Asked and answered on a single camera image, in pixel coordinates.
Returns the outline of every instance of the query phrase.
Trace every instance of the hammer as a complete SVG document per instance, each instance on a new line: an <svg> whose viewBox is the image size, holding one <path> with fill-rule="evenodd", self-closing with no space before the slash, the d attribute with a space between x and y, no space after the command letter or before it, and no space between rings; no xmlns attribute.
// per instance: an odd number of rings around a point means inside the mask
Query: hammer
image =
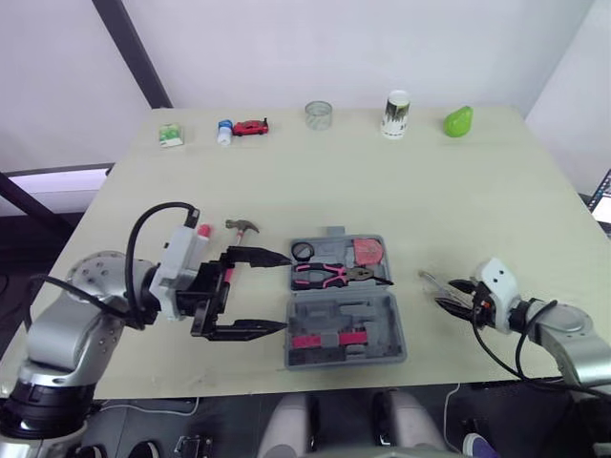
<svg viewBox="0 0 611 458"><path fill-rule="evenodd" d="M257 234L259 234L259 228L247 219L237 219L237 220L227 219L225 221L225 227L227 229L233 229L233 228L238 229L238 235L236 237L236 246L238 246L242 242L242 237L244 237L244 232L246 232L248 229L252 229ZM231 277L233 277L233 269L227 269L227 272L225 272L224 280L227 282L231 282Z"/></svg>
<svg viewBox="0 0 611 458"><path fill-rule="evenodd" d="M236 243L235 243L236 246L242 243L242 237L244 237L244 232L246 232L248 229L251 229L255 231L256 233L259 233L259 228L255 226L252 222L248 221L247 219L237 219L237 220L228 219L225 222L225 227L227 229L234 229L234 228L238 229L238 235L236 237Z"/></svg>

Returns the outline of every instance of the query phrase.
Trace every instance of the hammer head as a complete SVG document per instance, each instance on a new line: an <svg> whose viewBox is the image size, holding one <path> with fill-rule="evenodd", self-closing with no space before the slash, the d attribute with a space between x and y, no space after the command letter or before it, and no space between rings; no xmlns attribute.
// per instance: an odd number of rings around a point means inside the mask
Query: hammer head
<svg viewBox="0 0 611 458"><path fill-rule="evenodd" d="M250 229L257 233L259 233L259 228L255 226L252 222L247 219L228 219L225 222L225 227L227 229L238 229L238 231L246 232L246 230Z"/></svg>

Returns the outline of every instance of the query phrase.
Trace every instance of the wooden table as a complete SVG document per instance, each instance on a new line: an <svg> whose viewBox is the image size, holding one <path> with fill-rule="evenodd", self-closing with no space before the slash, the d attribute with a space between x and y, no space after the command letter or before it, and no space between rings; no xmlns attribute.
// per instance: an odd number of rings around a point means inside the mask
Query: wooden table
<svg viewBox="0 0 611 458"><path fill-rule="evenodd" d="M338 110L332 127L310 131L299 110L157 110L114 168L52 274L66 276L100 250L124 251L137 217L168 200L191 202L217 229L215 259L235 234L225 219L261 228L246 244L288 252L288 241L316 237L329 225L350 234L384 237L408 343L402 364L291 372L284 368L282 332L252 343L210 343L189 335L190 320L127 329L100 381L100 398L211 396L297 390L443 384L507 379L477 346L468 323L437 307L417 271L468 278L490 256L514 272L525 298L558 299L581 307L611 337L611 245L567 179L510 108L478 108L463 138L443 135L449 110L414 109L402 140L379 134L379 110ZM269 135L216 143L216 125L263 118ZM179 122L184 146L160 149L158 126ZM163 243L183 220L178 210L154 216L141 232L137 256L158 261ZM240 266L223 320L283 321L290 293L286 268ZM37 315L58 295L45 286ZM517 335L484 338L513 360ZM0 366L11 391L25 357L20 331ZM557 374L552 358L529 344L524 366L534 376Z"/></svg>

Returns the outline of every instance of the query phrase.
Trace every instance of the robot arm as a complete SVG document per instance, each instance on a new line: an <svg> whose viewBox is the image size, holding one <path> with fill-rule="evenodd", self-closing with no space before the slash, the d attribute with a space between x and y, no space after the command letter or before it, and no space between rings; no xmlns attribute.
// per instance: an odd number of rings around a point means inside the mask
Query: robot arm
<svg viewBox="0 0 611 458"><path fill-rule="evenodd" d="M219 260L199 264L204 242L195 229L181 226L158 266L134 261L133 284L144 324L153 324L159 311L172 320L194 317L191 334L210 341L249 341L283 329L284 323L264 320L229 325L217 320L229 292L227 271L236 262L273 267L290 260L262 248L229 247ZM68 283L102 301L104 310L63 291L32 324L26 361L0 408L1 458L65 456L79 443L95 386L123 328L139 328L125 297L125 264L124 255L107 251L79 262L69 273Z"/></svg>
<svg viewBox="0 0 611 458"><path fill-rule="evenodd" d="M595 388L601 396L607 394L602 398L572 391L597 456L611 454L611 346L596 333L585 312L564 303L523 300L516 278L497 259L480 264L469 280L450 281L453 288L442 286L426 272L420 275L436 285L435 301L452 315L505 334L528 332L532 342L554 357L566 384ZM463 300L453 289L470 295L469 300ZM543 307L546 311L531 324Z"/></svg>
<svg viewBox="0 0 611 458"><path fill-rule="evenodd" d="M488 325L499 332L522 333L530 320L547 305L537 299L523 300L511 271L498 259L480 264L470 280L450 281L449 285L472 295L473 308L448 297L437 302L455 316ZM557 361L568 384L608 385L611 390L611 346L595 331L592 319L582 310L564 303L549 308L537 318L528 335Z"/></svg>

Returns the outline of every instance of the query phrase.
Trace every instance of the small bottle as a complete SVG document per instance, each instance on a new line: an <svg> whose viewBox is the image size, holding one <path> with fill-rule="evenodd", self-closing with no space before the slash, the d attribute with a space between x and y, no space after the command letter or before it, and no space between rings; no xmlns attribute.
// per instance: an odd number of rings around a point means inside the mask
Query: small bottle
<svg viewBox="0 0 611 458"><path fill-rule="evenodd" d="M233 123L229 119L219 121L219 132L217 134L217 142L222 146L231 144Z"/></svg>

